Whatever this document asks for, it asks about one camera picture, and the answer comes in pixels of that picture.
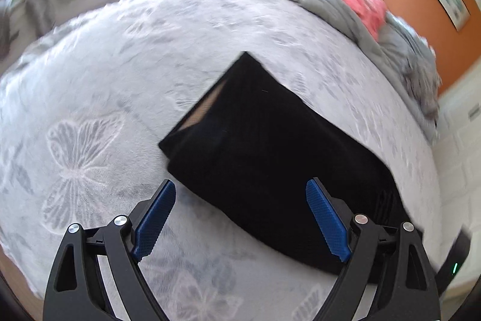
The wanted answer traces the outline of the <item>black pants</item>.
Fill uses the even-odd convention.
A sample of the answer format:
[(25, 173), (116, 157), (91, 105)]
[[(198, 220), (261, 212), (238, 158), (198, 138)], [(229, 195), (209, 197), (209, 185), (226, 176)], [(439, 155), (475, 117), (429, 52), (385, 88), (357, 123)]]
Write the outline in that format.
[(251, 54), (242, 54), (159, 147), (168, 172), (268, 247), (338, 274), (307, 204), (318, 178), (330, 196), (375, 223), (409, 220), (395, 179), (369, 149), (310, 109)]

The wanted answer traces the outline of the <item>grey crumpled duvet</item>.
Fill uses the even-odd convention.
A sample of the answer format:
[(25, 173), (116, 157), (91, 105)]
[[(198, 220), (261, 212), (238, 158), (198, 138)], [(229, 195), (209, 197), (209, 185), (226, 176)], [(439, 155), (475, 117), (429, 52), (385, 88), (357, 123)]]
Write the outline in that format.
[(352, 40), (399, 94), (427, 142), (437, 139), (441, 78), (433, 51), (412, 28), (386, 11), (374, 37), (344, 0), (290, 1)]

